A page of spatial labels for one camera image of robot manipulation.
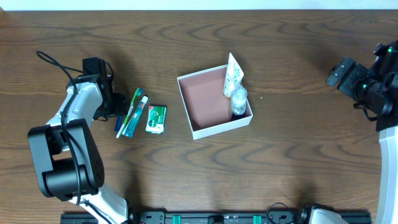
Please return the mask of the white cream tube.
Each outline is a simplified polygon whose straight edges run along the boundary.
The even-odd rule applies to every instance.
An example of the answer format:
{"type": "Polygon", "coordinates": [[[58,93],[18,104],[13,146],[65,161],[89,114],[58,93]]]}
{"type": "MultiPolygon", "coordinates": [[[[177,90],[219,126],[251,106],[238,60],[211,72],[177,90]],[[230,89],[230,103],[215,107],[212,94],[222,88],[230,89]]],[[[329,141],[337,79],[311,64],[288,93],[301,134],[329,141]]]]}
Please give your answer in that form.
{"type": "Polygon", "coordinates": [[[234,58],[233,54],[229,54],[228,64],[226,68],[226,75],[224,79],[223,94],[226,98],[230,98],[234,89],[235,83],[241,83],[244,72],[242,71],[239,63],[234,58]]]}

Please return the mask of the green Dettol soap bar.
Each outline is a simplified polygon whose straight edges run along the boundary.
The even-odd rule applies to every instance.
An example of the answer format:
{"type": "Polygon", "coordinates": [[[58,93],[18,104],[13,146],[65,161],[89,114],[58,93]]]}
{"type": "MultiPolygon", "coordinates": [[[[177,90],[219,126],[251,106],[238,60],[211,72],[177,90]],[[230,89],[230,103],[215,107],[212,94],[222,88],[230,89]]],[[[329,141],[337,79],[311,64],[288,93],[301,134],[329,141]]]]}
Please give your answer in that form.
{"type": "Polygon", "coordinates": [[[150,105],[148,112],[146,132],[151,134],[163,134],[165,131],[167,107],[150,105]]]}

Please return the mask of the black mounting rail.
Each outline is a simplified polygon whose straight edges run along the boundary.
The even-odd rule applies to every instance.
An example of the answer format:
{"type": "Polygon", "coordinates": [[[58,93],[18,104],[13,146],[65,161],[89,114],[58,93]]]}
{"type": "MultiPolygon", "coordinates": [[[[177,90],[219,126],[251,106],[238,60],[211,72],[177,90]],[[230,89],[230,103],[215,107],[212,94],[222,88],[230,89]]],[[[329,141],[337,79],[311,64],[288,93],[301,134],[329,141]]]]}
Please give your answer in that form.
{"type": "MultiPolygon", "coordinates": [[[[348,223],[371,224],[369,212],[343,212],[342,219],[348,223]]],[[[266,213],[164,213],[143,212],[131,223],[144,224],[265,224],[265,223],[298,223],[295,212],[273,210],[266,213]]],[[[89,213],[68,213],[60,217],[61,224],[99,223],[89,213]]]]}

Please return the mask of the green white toothbrush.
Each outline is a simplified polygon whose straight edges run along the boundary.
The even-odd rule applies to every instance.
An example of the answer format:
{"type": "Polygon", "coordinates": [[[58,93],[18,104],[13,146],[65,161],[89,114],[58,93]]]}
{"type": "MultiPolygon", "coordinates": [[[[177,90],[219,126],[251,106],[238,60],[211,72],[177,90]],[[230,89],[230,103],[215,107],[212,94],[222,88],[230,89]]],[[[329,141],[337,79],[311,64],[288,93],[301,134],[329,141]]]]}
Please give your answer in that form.
{"type": "Polygon", "coordinates": [[[127,115],[126,115],[121,127],[119,128],[117,135],[116,135],[117,138],[121,137],[122,133],[124,132],[125,128],[127,127],[128,121],[129,121],[132,111],[134,109],[135,99],[138,98],[139,96],[141,96],[143,92],[144,92],[144,90],[142,88],[136,89],[134,96],[132,97],[131,103],[129,105],[129,110],[127,112],[127,115]]]}

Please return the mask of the teal toothpaste tube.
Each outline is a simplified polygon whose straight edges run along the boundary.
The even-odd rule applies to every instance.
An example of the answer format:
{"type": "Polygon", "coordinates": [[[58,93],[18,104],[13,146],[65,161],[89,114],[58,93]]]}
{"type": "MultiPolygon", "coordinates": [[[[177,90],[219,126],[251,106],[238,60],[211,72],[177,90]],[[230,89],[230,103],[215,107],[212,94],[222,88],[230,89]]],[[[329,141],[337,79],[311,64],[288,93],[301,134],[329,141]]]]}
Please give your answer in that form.
{"type": "Polygon", "coordinates": [[[144,111],[144,108],[147,104],[148,96],[144,95],[141,99],[141,101],[138,103],[137,108],[134,110],[130,121],[128,122],[125,130],[122,132],[122,135],[127,136],[129,138],[132,138],[134,135],[134,132],[136,130],[137,124],[141,118],[141,115],[144,111]]]}

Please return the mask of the white cardboard box pink inside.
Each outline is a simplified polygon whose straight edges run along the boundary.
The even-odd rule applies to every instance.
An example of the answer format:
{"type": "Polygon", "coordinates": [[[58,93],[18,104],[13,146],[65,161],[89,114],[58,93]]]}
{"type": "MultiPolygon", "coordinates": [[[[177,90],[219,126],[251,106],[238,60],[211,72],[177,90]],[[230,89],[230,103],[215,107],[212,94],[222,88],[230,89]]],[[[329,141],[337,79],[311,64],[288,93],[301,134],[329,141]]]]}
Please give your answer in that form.
{"type": "Polygon", "coordinates": [[[229,117],[230,101],[223,95],[226,69],[221,65],[177,78],[194,140],[247,126],[252,120],[250,105],[241,119],[229,117]]]}

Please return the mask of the clear spray bottle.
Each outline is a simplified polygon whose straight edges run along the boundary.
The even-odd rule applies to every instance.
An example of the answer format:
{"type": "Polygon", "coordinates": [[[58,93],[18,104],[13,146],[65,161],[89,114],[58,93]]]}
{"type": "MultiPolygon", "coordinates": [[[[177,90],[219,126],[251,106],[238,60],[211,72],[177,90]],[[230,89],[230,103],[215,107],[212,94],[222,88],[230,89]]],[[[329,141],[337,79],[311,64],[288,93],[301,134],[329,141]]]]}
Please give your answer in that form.
{"type": "Polygon", "coordinates": [[[248,101],[247,90],[240,82],[234,83],[234,90],[231,94],[231,120],[241,119],[246,111],[248,101]]]}

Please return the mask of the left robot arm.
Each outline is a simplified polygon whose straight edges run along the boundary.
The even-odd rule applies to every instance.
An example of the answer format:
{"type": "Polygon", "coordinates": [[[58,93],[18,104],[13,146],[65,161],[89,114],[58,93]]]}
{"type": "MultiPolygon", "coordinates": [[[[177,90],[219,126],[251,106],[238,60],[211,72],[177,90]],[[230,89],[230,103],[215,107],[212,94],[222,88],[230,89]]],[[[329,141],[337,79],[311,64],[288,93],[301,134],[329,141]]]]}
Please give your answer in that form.
{"type": "Polygon", "coordinates": [[[67,96],[45,125],[27,138],[41,193],[83,207],[98,223],[127,223],[129,208],[105,182],[104,165],[90,131],[95,120],[127,114],[126,97],[114,92],[108,62],[85,58],[80,76],[70,78],[67,96]]]}

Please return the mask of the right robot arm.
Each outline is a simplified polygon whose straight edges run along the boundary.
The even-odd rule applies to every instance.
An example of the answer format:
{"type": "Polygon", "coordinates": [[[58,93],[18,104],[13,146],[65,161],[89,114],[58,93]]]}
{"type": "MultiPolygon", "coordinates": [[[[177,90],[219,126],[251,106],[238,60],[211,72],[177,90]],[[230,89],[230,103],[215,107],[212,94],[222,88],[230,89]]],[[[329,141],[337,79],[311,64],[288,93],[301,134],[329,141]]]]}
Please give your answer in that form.
{"type": "Polygon", "coordinates": [[[371,68],[349,57],[335,66],[327,84],[354,100],[354,109],[376,122],[381,147],[381,181],[376,223],[397,223],[397,42],[378,44],[371,68]]]}

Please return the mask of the blue disposable razor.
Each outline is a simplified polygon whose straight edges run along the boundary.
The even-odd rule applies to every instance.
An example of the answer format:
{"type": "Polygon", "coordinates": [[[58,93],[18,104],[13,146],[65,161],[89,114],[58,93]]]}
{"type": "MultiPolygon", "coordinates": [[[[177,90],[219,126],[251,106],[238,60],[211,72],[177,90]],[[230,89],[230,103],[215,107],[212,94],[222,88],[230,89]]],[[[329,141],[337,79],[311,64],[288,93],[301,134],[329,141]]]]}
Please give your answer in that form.
{"type": "Polygon", "coordinates": [[[119,115],[118,118],[117,118],[117,121],[116,121],[115,128],[114,128],[114,131],[115,131],[115,132],[118,133],[119,130],[121,129],[122,121],[123,121],[123,116],[122,116],[122,115],[119,115]]]}

